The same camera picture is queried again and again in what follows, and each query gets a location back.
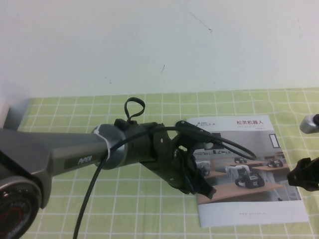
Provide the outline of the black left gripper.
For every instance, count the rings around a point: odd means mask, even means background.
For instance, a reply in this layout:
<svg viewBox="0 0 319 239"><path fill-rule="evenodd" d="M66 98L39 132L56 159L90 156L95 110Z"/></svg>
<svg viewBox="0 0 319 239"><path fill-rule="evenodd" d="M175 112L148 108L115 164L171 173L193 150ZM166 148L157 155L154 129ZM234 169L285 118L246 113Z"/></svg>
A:
<svg viewBox="0 0 319 239"><path fill-rule="evenodd" d="M174 148L149 163L149 170L166 181L171 187L185 194L201 194L213 198L215 188L211 186L196 164L195 157Z"/></svg>

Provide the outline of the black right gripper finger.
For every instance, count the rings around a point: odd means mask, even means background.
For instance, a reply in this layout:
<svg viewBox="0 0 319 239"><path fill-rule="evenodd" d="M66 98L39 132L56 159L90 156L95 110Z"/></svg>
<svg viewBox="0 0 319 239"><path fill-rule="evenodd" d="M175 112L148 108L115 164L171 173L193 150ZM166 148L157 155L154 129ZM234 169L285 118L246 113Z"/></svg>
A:
<svg viewBox="0 0 319 239"><path fill-rule="evenodd" d="M293 175L289 177L289 185L303 188L309 192L318 191L319 190L319 183L316 181L310 181L305 178L297 177Z"/></svg>
<svg viewBox="0 0 319 239"><path fill-rule="evenodd" d="M318 181L319 158L311 160L303 158L297 162L296 167L288 174L289 181Z"/></svg>

